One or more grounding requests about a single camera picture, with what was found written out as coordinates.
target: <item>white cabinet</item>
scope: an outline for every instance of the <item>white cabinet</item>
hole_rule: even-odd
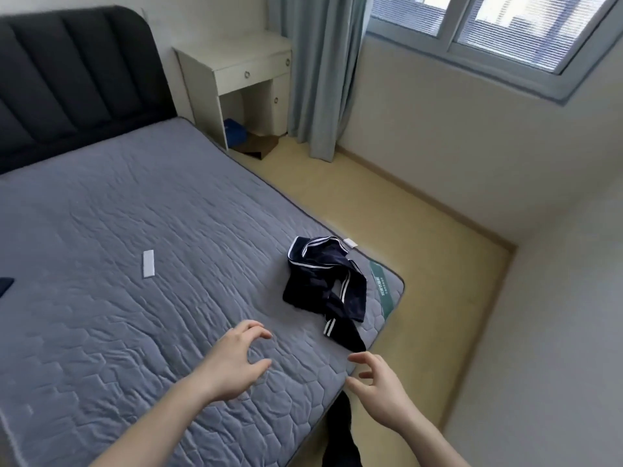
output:
[[[290,102],[290,41],[262,31],[175,47],[195,123],[227,149],[221,96],[239,91],[244,124],[256,134],[287,132]]]

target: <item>wall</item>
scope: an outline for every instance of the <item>wall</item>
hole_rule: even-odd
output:
[[[522,246],[446,435],[472,465],[623,465],[623,175]]]
[[[265,0],[0,0],[0,14],[106,5],[145,10],[177,112],[189,119],[192,109],[171,46],[262,30],[266,23]]]
[[[340,144],[514,242],[623,165],[623,42],[565,106],[366,36]]]

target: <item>headboard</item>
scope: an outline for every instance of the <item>headboard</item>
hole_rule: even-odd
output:
[[[0,174],[175,115],[152,32],[134,11],[0,18]]]

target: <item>curtain fold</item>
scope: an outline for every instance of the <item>curtain fold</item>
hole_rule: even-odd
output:
[[[269,29],[292,40],[288,134],[332,161],[372,0],[268,0],[268,8]]]

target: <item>person's left hand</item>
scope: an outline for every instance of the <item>person's left hand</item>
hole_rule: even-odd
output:
[[[270,359],[254,364],[247,360],[249,346],[259,337],[270,339],[272,334],[261,322],[241,322],[216,342],[187,377],[201,394],[204,406],[212,401],[235,399],[268,370],[272,363]]]

